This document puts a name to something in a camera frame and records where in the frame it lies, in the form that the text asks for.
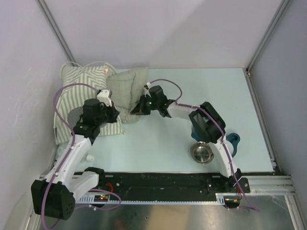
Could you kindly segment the teal double bowl stand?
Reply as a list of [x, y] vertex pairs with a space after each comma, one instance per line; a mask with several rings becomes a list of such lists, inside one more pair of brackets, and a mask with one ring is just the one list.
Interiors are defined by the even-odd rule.
[[[204, 142], [204, 140], [197, 134], [193, 126], [191, 128], [191, 137], [195, 139], [197, 142], [199, 141]], [[237, 153], [237, 146], [239, 142], [240, 142], [240, 136], [237, 133], [230, 133], [229, 135], [226, 136], [226, 143], [227, 146], [229, 147], [232, 157], [235, 157]]]

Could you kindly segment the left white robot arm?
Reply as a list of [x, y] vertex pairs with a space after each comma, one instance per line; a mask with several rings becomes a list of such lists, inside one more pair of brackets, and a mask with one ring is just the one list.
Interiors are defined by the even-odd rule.
[[115, 123], [119, 111], [109, 98], [88, 99], [72, 129], [72, 137], [64, 153], [43, 180], [31, 185], [34, 211], [41, 216], [67, 220], [76, 201], [92, 188], [102, 191], [106, 187], [104, 170], [87, 168], [80, 177], [73, 179], [78, 164], [100, 134], [100, 128]]

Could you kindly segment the striped green white pet tent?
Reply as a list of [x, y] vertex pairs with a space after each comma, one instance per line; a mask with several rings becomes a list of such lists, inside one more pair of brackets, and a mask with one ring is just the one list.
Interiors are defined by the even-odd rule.
[[[102, 66], [87, 66], [87, 67], [73, 67], [68, 64], [63, 64], [60, 69], [60, 76], [63, 81], [63, 86], [73, 83], [85, 83], [97, 90], [106, 89], [106, 80], [108, 76], [115, 74], [116, 69], [109, 63]], [[57, 110], [66, 122], [71, 117], [74, 111], [82, 108], [84, 101], [87, 99], [96, 98], [97, 93], [86, 86], [71, 86], [63, 90], [58, 102]], [[54, 115], [54, 135], [55, 143], [57, 145], [68, 142], [71, 137], [71, 131], [60, 120], [58, 115]], [[108, 123], [100, 128], [100, 136], [110, 136], [123, 134], [122, 122], [120, 117], [117, 118], [116, 123]]]

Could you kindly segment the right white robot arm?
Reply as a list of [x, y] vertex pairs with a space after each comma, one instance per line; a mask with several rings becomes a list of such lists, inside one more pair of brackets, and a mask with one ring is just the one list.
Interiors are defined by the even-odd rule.
[[161, 86], [144, 86], [144, 93], [131, 110], [132, 115], [150, 115], [157, 110], [162, 117], [177, 117], [192, 123], [191, 137], [213, 147], [222, 179], [222, 188], [233, 192], [239, 186], [242, 172], [233, 157], [237, 153], [240, 136], [236, 133], [226, 134], [226, 124], [209, 102], [199, 106], [179, 103], [168, 99]]

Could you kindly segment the green checked cushion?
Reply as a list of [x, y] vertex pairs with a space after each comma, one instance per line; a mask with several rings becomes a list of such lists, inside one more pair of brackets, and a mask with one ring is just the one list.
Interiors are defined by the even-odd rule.
[[111, 100], [120, 112], [120, 119], [123, 123], [136, 123], [140, 115], [132, 115], [144, 92], [144, 85], [147, 83], [149, 69], [147, 67], [129, 69], [120, 73], [108, 76], [107, 88], [112, 91]]

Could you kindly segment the stainless steel bowl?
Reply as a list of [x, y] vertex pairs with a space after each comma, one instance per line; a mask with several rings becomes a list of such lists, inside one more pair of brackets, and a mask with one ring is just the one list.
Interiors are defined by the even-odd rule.
[[210, 145], [206, 142], [196, 142], [190, 148], [193, 160], [200, 164], [208, 164], [214, 159], [214, 153]]

